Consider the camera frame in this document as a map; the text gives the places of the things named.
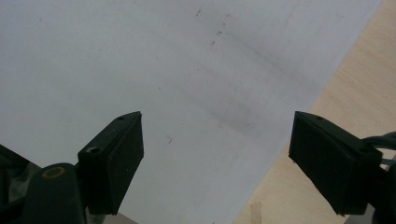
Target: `wooden table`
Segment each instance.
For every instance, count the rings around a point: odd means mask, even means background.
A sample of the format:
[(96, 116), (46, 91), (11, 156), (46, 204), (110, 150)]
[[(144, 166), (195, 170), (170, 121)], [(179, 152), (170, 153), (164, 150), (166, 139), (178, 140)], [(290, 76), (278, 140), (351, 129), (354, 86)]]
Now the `wooden table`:
[[(396, 0), (384, 0), (310, 112), (360, 138), (396, 131)], [(285, 146), (234, 224), (344, 223), (288, 152)]]

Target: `white paper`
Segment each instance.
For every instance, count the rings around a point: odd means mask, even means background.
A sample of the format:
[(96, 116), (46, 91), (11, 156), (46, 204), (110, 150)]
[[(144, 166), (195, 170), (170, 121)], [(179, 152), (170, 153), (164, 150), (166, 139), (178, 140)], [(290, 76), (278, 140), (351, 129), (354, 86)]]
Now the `white paper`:
[(40, 166), (143, 114), (120, 211), (231, 223), (375, 12), (374, 1), (0, 2), (0, 144)]

